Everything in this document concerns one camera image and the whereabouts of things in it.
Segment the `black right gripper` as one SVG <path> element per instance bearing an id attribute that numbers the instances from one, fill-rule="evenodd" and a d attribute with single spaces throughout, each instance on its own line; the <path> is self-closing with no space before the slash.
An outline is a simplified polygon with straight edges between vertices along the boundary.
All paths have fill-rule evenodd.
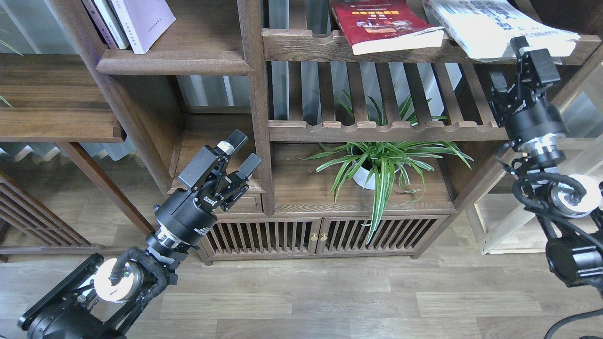
<path id="1" fill-rule="evenodd" d="M 531 50 L 525 36 L 511 39 L 518 73 L 510 88 L 505 75 L 492 71 L 490 105 L 499 127 L 506 129 L 515 152 L 534 152 L 536 144 L 553 145 L 567 135 L 558 108 L 546 98 L 547 88 L 560 82 L 560 75 L 547 49 Z"/>

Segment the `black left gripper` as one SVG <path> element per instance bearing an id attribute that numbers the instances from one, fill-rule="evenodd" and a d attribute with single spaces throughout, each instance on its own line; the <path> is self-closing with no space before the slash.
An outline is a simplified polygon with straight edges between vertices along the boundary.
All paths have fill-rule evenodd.
<path id="1" fill-rule="evenodd" d="M 217 146 L 203 146 L 179 174 L 187 189 L 177 189 L 155 211 L 160 229 L 154 237 L 162 246 L 195 247 L 217 222 L 214 210 L 228 211 L 247 192 L 248 180 L 262 159 L 252 153 L 238 171 L 226 174 L 226 169 L 230 157 L 248 140 L 245 133 L 235 129 Z"/>

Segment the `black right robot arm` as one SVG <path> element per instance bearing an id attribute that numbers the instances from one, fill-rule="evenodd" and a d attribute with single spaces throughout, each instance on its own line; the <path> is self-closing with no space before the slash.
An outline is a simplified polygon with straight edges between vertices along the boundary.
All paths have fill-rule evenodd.
<path id="1" fill-rule="evenodd" d="M 510 40 L 517 73 L 507 86 L 503 73 L 492 72 L 493 116 L 506 130 L 500 150 L 525 153 L 504 170 L 515 176 L 514 196 L 534 213 L 547 236 L 550 271 L 569 288 L 590 285 L 602 291 L 602 184 L 584 175 L 562 175 L 566 155 L 557 141 L 567 128 L 546 90 L 560 82 L 548 49 L 531 47 L 525 36 Z"/>

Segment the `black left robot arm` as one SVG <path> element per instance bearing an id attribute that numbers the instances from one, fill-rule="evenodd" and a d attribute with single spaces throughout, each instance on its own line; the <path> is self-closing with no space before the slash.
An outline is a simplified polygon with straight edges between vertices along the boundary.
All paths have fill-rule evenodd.
<path id="1" fill-rule="evenodd" d="M 19 318 L 19 328 L 29 339 L 124 339 L 151 300 L 177 284 L 175 270 L 217 222 L 214 210 L 229 210 L 249 189 L 260 157 L 252 153 L 226 173 L 247 141 L 236 129 L 217 146 L 203 146 L 179 174 L 187 188 L 155 207 L 159 230 L 147 236 L 146 249 L 90 255 Z"/>

